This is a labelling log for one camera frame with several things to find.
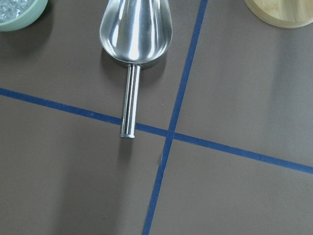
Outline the wooden mug tree stand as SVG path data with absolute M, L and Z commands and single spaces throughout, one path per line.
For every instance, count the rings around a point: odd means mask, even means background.
M 311 0 L 245 0 L 260 20 L 280 28 L 299 28 L 313 22 Z

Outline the green bowl of ice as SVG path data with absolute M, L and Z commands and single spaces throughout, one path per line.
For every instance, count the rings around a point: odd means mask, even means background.
M 15 31 L 31 25 L 42 15 L 47 4 L 47 0 L 1 0 L 0 31 Z

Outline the steel ice scoop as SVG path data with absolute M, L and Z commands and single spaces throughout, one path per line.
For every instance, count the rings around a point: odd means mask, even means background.
M 99 29 L 105 52 L 127 67 L 120 136 L 134 138 L 140 73 L 167 52 L 173 25 L 167 0 L 110 0 Z

